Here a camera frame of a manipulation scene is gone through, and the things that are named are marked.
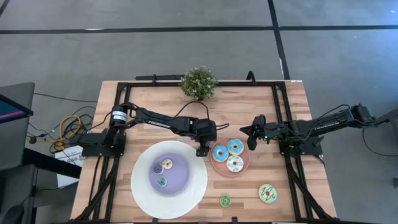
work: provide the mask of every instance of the monitor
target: monitor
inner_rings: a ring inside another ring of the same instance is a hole
[[[0,94],[0,124],[32,115],[30,109]]]

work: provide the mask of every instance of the purple bowl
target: purple bowl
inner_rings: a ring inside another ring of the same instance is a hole
[[[164,169],[163,173],[156,174],[154,167],[157,164],[162,164],[165,159],[171,159],[173,166],[170,169]],[[165,177],[167,179],[166,186],[158,187],[156,180],[159,177]],[[149,169],[149,182],[151,186],[161,194],[176,194],[181,191],[188,183],[189,178],[189,166],[188,161],[181,155],[176,153],[166,153],[157,157],[150,166]]]

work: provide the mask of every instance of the concrete floor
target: concrete floor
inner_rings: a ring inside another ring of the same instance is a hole
[[[396,1],[274,2],[280,26],[398,24]],[[2,30],[271,25],[263,0],[11,0],[0,17]],[[398,30],[281,35],[291,79],[304,81],[314,117],[342,103],[362,103],[375,116],[398,108]],[[257,79],[282,79],[273,31],[0,35],[2,86],[35,82],[36,92],[69,98],[97,99],[103,80],[181,74],[198,65],[220,79],[242,79],[248,70]],[[84,105],[35,96],[30,121],[49,130]],[[368,130],[369,145],[398,154],[390,130],[388,125]],[[322,146],[338,216],[396,223],[398,189],[392,178],[398,177],[398,157],[369,152],[358,129],[327,134]],[[49,154],[47,145],[29,147]],[[55,175],[41,172],[39,185],[56,187]],[[37,223],[66,221],[71,207],[72,200],[40,208]]]

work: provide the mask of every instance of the toy donut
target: toy donut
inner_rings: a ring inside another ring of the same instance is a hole
[[[243,168],[243,159],[239,156],[229,156],[226,162],[226,167],[231,172],[239,172]]]
[[[228,142],[228,152],[238,156],[243,152],[243,142],[239,139],[232,139]]]
[[[162,166],[164,169],[170,169],[173,166],[173,161],[171,159],[165,159]]]
[[[220,204],[224,208],[228,208],[231,205],[231,198],[228,196],[222,196],[220,198]]]
[[[274,203],[278,197],[278,193],[273,186],[264,184],[259,189],[259,197],[264,203]]]
[[[158,188],[164,188],[167,184],[167,179],[165,177],[159,177],[156,180],[156,184]]]
[[[228,156],[228,150],[225,146],[216,146],[213,149],[213,158],[217,162],[224,162],[227,160]]]
[[[155,174],[162,174],[163,173],[163,166],[162,166],[162,164],[155,164],[154,165],[154,172],[155,172]]]

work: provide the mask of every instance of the wooden tabletop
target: wooden tabletop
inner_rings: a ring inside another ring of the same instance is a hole
[[[100,123],[111,111],[117,83],[115,81],[103,82],[94,125]],[[303,83],[286,81],[286,87],[293,119],[311,119]],[[148,110],[173,116],[191,99],[184,96],[178,87],[136,87],[131,90],[130,101]],[[281,93],[279,93],[279,101],[284,114]],[[230,124],[228,128],[218,131],[218,139],[238,138],[245,141],[247,136],[240,132],[239,128],[250,125],[254,117],[259,114],[264,114],[267,122],[277,121],[272,91],[268,86],[218,87],[214,98],[203,102],[209,107],[210,119],[214,120],[216,124]],[[205,118],[206,111],[202,105],[192,104],[185,108],[181,116]],[[107,125],[108,122],[105,122],[96,128],[95,132],[101,132]],[[149,222],[152,217],[137,206],[131,193],[130,179],[134,163],[142,152],[157,142],[178,140],[193,147],[197,147],[198,144],[176,136],[167,129],[148,124],[139,124],[127,129],[126,132],[126,150],[119,165],[111,221]],[[267,145],[258,141],[256,150],[250,151],[250,154],[251,161],[248,169],[242,175],[233,178],[219,175],[212,168],[210,158],[204,158],[208,172],[208,184],[201,202],[180,218],[160,221],[230,222],[231,217],[238,217],[238,220],[242,222],[293,221],[294,212],[285,162],[283,156],[279,154],[277,142],[271,141]],[[309,191],[327,213],[335,216],[336,212],[323,164],[313,156],[302,156],[302,160]],[[97,157],[90,157],[84,161],[71,218],[77,217],[88,205],[96,161]],[[99,163],[96,185],[100,178],[101,165],[102,161]],[[273,204],[265,204],[259,199],[258,190],[262,184],[271,184],[277,189],[278,198]],[[302,194],[299,190],[297,192],[300,211],[305,217]],[[222,195],[231,197],[232,205],[229,208],[221,207],[220,197]],[[103,198],[100,218],[104,217],[108,199],[107,192]]]

